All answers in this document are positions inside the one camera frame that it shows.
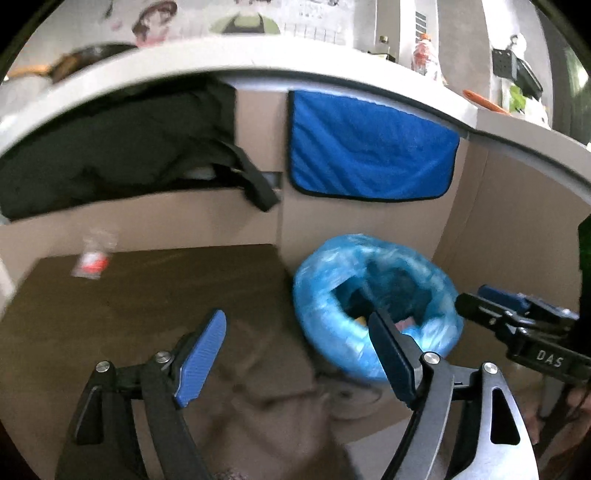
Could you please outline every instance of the blue gripper pad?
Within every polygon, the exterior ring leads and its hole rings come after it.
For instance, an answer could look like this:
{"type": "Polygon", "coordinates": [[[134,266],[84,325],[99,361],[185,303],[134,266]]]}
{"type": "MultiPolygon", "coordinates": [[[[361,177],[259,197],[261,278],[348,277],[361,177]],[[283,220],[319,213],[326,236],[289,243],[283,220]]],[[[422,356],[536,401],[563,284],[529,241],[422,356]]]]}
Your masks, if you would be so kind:
{"type": "Polygon", "coordinates": [[[483,285],[478,289],[478,296],[513,310],[517,315],[524,315],[531,308],[527,299],[518,293],[510,293],[500,288],[483,285]]]}
{"type": "Polygon", "coordinates": [[[201,393],[225,336],[226,315],[217,310],[180,367],[174,398],[181,408],[201,393]]]}

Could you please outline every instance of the blue plastic bag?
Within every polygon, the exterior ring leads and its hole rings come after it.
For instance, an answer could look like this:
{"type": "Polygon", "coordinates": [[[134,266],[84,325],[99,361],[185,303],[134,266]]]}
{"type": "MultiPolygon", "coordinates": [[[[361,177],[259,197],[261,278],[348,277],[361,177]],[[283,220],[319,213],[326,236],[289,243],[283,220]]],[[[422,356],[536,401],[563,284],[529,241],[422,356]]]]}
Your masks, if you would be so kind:
{"type": "Polygon", "coordinates": [[[295,312],[316,349],[354,377],[387,381],[367,327],[343,309],[360,291],[394,322],[412,316],[402,332],[423,351],[446,356],[462,334],[452,281],[421,254],[367,235],[332,238],[295,274],[295,312]]]}

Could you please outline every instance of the small plastic bag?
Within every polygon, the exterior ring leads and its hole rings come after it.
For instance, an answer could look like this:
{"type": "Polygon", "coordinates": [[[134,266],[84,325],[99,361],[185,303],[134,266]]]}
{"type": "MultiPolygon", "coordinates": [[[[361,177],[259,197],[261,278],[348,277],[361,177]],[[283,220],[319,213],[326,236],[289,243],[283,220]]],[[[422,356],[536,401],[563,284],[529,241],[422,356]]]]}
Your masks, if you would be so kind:
{"type": "Polygon", "coordinates": [[[84,238],[84,250],[78,258],[72,276],[98,280],[109,265],[117,245],[117,235],[102,229],[91,229],[84,238]]]}

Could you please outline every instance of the white shelf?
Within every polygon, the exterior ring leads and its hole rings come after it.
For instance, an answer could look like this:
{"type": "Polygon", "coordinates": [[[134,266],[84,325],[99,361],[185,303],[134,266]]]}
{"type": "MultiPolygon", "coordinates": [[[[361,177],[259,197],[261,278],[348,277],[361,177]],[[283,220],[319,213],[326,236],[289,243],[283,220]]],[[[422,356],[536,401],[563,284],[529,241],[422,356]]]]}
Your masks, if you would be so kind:
{"type": "MultiPolygon", "coordinates": [[[[190,73],[223,72],[236,76],[246,70],[283,72],[284,77],[300,82],[304,74],[313,82],[330,79],[329,83],[345,82],[360,90],[388,92],[389,97],[452,119],[469,132],[494,137],[496,142],[506,140],[518,149],[522,146],[536,152],[540,155],[539,162],[548,163],[550,159],[563,173],[557,176],[552,169],[546,169],[545,173],[578,194],[591,183],[591,152],[558,132],[479,109],[451,90],[398,64],[351,48],[279,35],[233,35],[170,42],[125,53],[84,69],[49,88],[18,115],[0,124],[0,155],[48,121],[123,87],[190,73]],[[574,188],[573,182],[579,185],[574,188]]],[[[591,194],[587,196],[591,203],[591,194]]]]}

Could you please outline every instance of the blue towel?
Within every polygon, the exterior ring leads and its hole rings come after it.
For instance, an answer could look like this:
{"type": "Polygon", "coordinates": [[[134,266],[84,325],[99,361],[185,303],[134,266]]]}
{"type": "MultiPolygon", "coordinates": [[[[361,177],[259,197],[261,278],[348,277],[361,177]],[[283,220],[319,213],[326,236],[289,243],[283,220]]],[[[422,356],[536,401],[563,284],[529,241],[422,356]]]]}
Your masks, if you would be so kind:
{"type": "Polygon", "coordinates": [[[450,186],[459,135],[430,120],[346,96],[290,92],[290,180],[316,196],[399,202],[450,186]]]}

